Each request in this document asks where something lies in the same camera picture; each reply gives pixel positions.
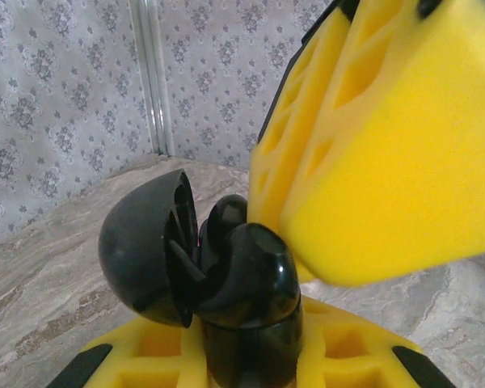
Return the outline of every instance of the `gray marble countertop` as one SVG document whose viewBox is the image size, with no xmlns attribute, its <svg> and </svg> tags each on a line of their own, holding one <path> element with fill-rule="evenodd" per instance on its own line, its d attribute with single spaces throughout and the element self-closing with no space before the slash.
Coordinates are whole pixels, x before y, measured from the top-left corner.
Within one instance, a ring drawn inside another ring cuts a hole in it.
<svg viewBox="0 0 485 388">
<path fill-rule="evenodd" d="M 247 172 L 150 155 L 0 244 L 0 388 L 43 387 L 88 341 L 133 318 L 99 266 L 97 237 L 112 206 L 176 168 L 198 218 Z M 460 388 L 485 388 L 485 255 L 358 289 L 302 285 L 304 294 L 418 343 Z"/>
</svg>

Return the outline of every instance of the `patterned wallpaper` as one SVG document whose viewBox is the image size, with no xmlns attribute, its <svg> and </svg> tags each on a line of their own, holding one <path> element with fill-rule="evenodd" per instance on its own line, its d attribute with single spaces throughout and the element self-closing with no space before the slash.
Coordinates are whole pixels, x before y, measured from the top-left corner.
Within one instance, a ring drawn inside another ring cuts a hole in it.
<svg viewBox="0 0 485 388">
<path fill-rule="evenodd" d="M 175 152 L 248 167 L 301 38 L 331 0 L 159 0 Z"/>
<path fill-rule="evenodd" d="M 0 0 L 0 240 L 151 152 L 128 0 Z"/>
</svg>

